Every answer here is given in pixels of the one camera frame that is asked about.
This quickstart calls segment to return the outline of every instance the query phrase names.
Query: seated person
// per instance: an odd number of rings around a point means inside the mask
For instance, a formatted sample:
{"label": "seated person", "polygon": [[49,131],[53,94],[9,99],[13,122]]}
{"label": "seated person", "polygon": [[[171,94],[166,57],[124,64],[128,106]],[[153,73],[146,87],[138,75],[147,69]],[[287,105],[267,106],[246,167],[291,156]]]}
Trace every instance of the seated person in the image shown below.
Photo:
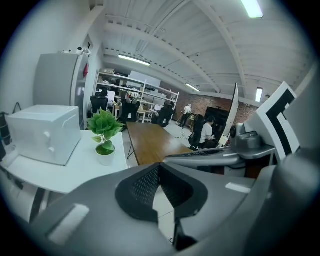
{"label": "seated person", "polygon": [[131,121],[136,122],[137,112],[140,107],[140,102],[138,101],[139,94],[137,92],[129,91],[127,92],[126,99],[122,101],[122,112],[118,121],[126,124],[128,120],[129,113],[131,114]]}
{"label": "seated person", "polygon": [[212,141],[215,137],[214,135],[212,135],[212,125],[214,124],[214,122],[215,118],[212,115],[207,118],[206,123],[202,128],[199,148],[212,149],[215,147],[215,143]]}
{"label": "seated person", "polygon": [[159,112],[159,117],[157,118],[156,123],[162,127],[166,127],[169,124],[171,116],[175,113],[174,107],[175,104],[173,102],[164,105]]}

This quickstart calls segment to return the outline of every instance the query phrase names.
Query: white microwave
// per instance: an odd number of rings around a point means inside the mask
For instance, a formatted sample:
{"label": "white microwave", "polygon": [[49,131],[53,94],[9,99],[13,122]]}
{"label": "white microwave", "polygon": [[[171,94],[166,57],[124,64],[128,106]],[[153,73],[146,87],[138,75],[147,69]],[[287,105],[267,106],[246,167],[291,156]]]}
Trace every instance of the white microwave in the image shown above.
{"label": "white microwave", "polygon": [[21,156],[65,165],[81,138],[77,106],[35,105],[7,117]]}

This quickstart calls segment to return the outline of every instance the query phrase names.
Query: white t-shirt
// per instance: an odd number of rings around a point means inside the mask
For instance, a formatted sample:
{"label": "white t-shirt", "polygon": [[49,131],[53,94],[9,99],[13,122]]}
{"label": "white t-shirt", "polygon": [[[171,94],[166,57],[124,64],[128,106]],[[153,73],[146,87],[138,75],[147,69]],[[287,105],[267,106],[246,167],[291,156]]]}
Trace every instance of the white t-shirt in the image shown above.
{"label": "white t-shirt", "polygon": [[199,143],[204,143],[207,139],[207,136],[212,136],[212,127],[206,122],[202,128],[201,139]]}
{"label": "white t-shirt", "polygon": [[191,107],[185,106],[184,107],[184,114],[188,114],[188,113],[191,113]]}

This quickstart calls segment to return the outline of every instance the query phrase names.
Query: white desk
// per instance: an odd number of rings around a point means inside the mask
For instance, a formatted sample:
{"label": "white desk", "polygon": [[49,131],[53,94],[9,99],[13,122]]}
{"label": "white desk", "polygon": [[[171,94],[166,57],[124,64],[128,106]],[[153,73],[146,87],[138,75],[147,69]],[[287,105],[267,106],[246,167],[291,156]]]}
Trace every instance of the white desk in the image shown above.
{"label": "white desk", "polygon": [[7,171],[38,188],[67,194],[89,180],[128,168],[121,132],[111,138],[115,147],[115,156],[111,166],[103,166],[98,162],[96,155],[98,143],[91,139],[94,136],[92,131],[81,131],[81,140],[65,166],[41,162],[20,155],[7,168]]}

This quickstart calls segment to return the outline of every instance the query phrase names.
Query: floor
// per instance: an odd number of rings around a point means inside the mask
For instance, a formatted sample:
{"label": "floor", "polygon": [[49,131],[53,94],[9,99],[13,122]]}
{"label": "floor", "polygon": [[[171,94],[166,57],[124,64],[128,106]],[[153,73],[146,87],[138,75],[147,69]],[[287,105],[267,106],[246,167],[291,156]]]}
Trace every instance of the floor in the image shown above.
{"label": "floor", "polygon": [[[188,138],[191,135],[191,132],[188,128],[182,129],[176,124],[175,121],[172,120],[170,124],[164,129],[168,133],[170,133],[172,136],[174,136],[178,141],[184,144],[186,147],[190,147]],[[131,146],[128,130],[125,130],[122,133],[122,137],[123,137],[124,152],[126,157],[128,157],[128,153]],[[126,160],[126,163],[128,165],[128,168],[138,166],[135,154],[132,154],[130,158]],[[53,193],[53,192],[50,193],[49,202],[48,202],[49,206],[54,201],[61,198],[61,196],[63,195],[58,193]],[[161,187],[158,188],[155,194],[154,201],[153,201],[153,209],[158,212],[158,226],[160,231],[168,240],[170,240],[171,238],[174,237],[175,210],[172,207],[169,200],[167,199]]]}

